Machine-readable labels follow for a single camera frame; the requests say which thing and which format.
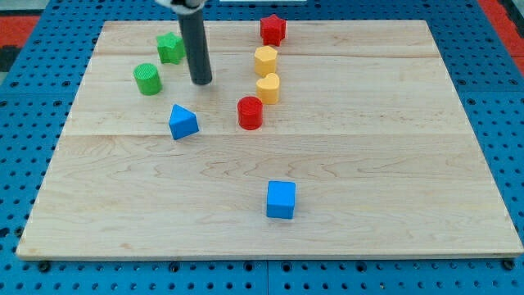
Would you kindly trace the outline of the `white rod mount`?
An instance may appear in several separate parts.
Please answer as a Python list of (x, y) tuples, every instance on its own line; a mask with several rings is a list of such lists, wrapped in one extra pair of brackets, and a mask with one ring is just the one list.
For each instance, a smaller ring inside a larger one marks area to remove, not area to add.
[(191, 15), (200, 11), (206, 4), (206, 0), (155, 0), (155, 2), (180, 15)]

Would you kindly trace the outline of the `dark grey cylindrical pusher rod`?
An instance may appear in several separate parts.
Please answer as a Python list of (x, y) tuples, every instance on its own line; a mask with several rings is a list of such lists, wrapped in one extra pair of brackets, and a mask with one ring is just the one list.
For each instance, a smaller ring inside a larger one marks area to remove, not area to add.
[(177, 17), (191, 80), (196, 85), (207, 85), (212, 81), (212, 71), (202, 11)]

